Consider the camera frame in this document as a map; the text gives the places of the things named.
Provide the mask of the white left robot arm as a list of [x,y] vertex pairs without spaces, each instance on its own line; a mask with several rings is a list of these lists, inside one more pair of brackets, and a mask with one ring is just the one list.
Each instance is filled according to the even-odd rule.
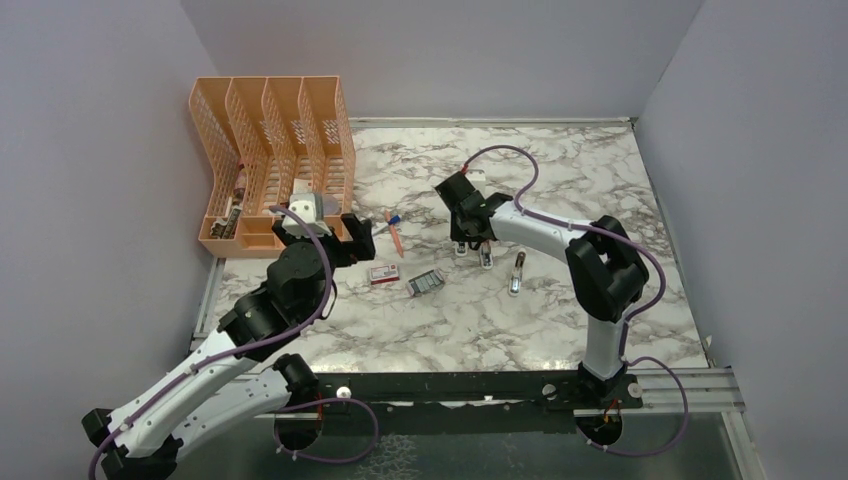
[[336,269],[374,259],[373,226],[344,213],[350,237],[341,240],[324,220],[322,197],[313,193],[270,210],[284,249],[266,279],[154,386],[119,408],[95,408],[83,417],[96,447],[89,478],[166,479],[187,456],[241,422],[326,404],[305,360],[282,350],[327,317]]

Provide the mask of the grey staple tray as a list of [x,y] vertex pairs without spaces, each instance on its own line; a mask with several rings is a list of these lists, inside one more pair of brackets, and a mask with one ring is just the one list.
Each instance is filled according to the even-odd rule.
[[420,297],[440,290],[445,278],[439,269],[432,269],[410,279],[406,286],[411,297]]

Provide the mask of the red staple box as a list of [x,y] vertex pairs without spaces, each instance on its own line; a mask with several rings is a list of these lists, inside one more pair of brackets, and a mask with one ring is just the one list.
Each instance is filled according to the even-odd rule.
[[400,272],[397,264],[385,264],[371,267],[368,270],[369,283],[378,285],[400,280]]

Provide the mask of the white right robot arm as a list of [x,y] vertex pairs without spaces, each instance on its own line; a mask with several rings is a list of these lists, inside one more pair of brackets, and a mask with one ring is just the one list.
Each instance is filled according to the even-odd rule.
[[641,299],[650,275],[621,223],[605,215],[587,225],[521,211],[503,193],[485,198],[457,172],[435,186],[450,212],[450,236],[476,245],[511,242],[565,263],[588,316],[587,344],[578,364],[577,393],[587,405],[612,399],[627,366],[622,360],[625,314]]

